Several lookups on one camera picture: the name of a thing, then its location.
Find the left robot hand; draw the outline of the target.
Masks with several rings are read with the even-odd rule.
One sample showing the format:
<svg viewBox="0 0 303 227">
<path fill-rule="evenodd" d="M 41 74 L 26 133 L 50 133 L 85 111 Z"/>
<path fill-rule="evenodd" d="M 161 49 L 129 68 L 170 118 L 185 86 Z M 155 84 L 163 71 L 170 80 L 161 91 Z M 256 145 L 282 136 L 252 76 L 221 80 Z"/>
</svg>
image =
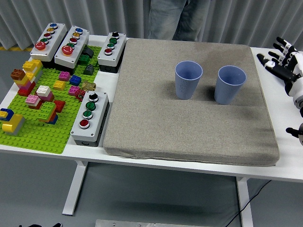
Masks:
<svg viewBox="0 0 303 227">
<path fill-rule="evenodd" d="M 31 224 L 31 225 L 26 225 L 26 227 L 43 227 L 43 226 L 40 224 Z M 63 224 L 61 222 L 58 222 L 52 225 L 52 227 L 63 227 Z"/>
</svg>

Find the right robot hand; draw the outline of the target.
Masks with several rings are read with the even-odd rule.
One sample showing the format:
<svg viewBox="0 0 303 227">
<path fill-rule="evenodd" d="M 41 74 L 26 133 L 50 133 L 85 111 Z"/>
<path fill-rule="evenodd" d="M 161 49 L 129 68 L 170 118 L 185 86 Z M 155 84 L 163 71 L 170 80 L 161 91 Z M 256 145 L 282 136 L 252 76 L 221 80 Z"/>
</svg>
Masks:
<svg viewBox="0 0 303 227">
<path fill-rule="evenodd" d="M 303 54 L 285 39 L 277 37 L 276 40 L 273 47 L 281 54 L 269 52 L 272 57 L 269 60 L 259 53 L 257 58 L 268 72 L 284 81 L 286 94 L 299 109 L 303 106 Z"/>
</svg>

